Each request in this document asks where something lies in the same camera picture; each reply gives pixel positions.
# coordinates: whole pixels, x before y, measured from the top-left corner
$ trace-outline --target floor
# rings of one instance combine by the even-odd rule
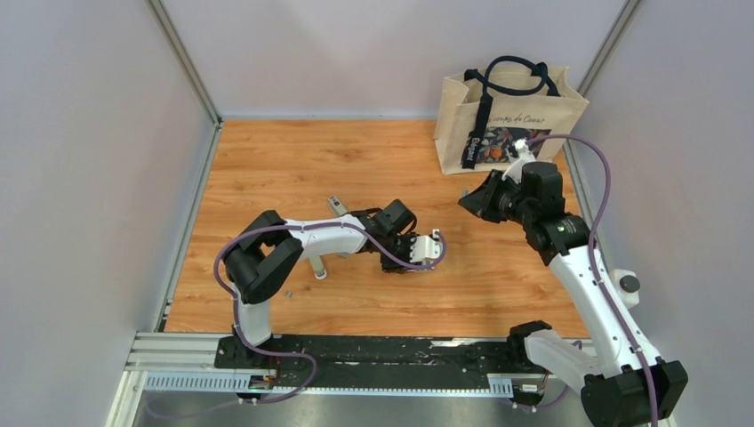
[[[587,337],[565,289],[513,223],[483,222],[457,205],[485,173],[443,176],[433,121],[228,121],[221,134],[165,330],[229,332],[229,296],[213,281],[224,243],[262,211],[330,218],[337,196],[350,210],[400,198],[448,242],[437,270],[389,275],[378,254],[324,258],[325,280],[299,262],[273,298],[281,334],[506,336],[542,319],[564,337]],[[562,155],[566,207],[579,212]]]

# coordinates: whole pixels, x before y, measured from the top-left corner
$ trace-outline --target wooden table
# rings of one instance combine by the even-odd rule
[[[486,173],[443,176],[433,132],[433,121],[226,122],[166,330],[229,332],[230,299],[212,277],[222,245],[267,209],[330,218],[326,200],[337,196],[351,210],[400,198],[418,217],[417,232],[441,229],[447,256],[435,271],[398,275],[381,272],[378,254],[328,255],[325,280],[299,262],[273,298],[274,332],[506,336],[542,319],[562,336],[588,336],[521,226],[483,222],[457,205]],[[557,163],[577,213],[566,163]]]

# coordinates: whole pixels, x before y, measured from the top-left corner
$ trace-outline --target metal frame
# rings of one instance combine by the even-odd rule
[[[180,40],[178,31],[173,25],[163,2],[161,0],[145,0],[145,3],[154,13],[157,23],[164,32],[166,41],[175,53],[187,79],[197,94],[197,98],[202,103],[207,116],[215,125],[215,133],[207,150],[205,162],[202,166],[202,173],[197,182],[196,195],[191,204],[186,227],[184,228],[183,236],[175,256],[175,264],[169,278],[164,303],[159,312],[160,316],[156,329],[160,330],[160,325],[169,313],[170,305],[172,303],[172,296],[175,292],[180,269],[183,265],[183,259],[189,244],[190,235],[196,221],[198,207],[204,194],[207,178],[217,149],[222,130],[223,117],[220,116],[220,113],[215,108],[212,98],[197,73],[193,62],[189,58],[189,54]],[[641,3],[642,0],[627,0],[625,2],[625,5],[619,13],[615,23],[611,27],[605,42],[600,47],[594,61],[592,61],[586,77],[584,77],[584,80],[578,88],[578,92],[582,95],[588,93],[589,89],[598,78],[599,72],[614,51],[615,46],[620,41],[621,36],[626,31],[626,28],[629,26],[631,19]],[[574,182],[574,190],[582,210],[582,216],[589,224],[591,224],[594,220],[594,210],[590,205],[592,198],[583,184],[580,159],[575,155],[570,141],[564,146],[564,151],[566,161],[569,164],[571,177]],[[176,373],[183,373],[186,378],[193,378],[197,374],[228,375],[228,370],[215,369],[213,366],[217,341],[223,336],[226,335],[171,333],[136,334],[106,425],[112,427],[125,427],[132,425],[140,402],[141,393],[145,390],[150,375],[152,375],[153,378],[156,378],[159,375],[166,378],[169,376],[168,374],[175,376]],[[591,348],[591,341],[583,341],[585,350],[591,349],[593,351]],[[230,374],[249,375],[252,372],[254,371],[236,371]],[[192,386],[191,390],[201,390],[201,384],[198,388]],[[661,425],[675,427],[676,424],[671,417],[669,420],[662,421]]]

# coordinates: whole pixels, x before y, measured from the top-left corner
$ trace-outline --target wall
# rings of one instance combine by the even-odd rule
[[[0,425],[103,425],[212,127],[142,1],[0,3]]]
[[[503,54],[577,86],[624,2],[164,3],[225,117],[435,117],[443,77]]]
[[[576,132],[612,160],[600,237],[642,281],[638,323],[690,384],[681,426],[750,425],[751,2],[645,2]],[[603,174],[579,151],[590,194]]]

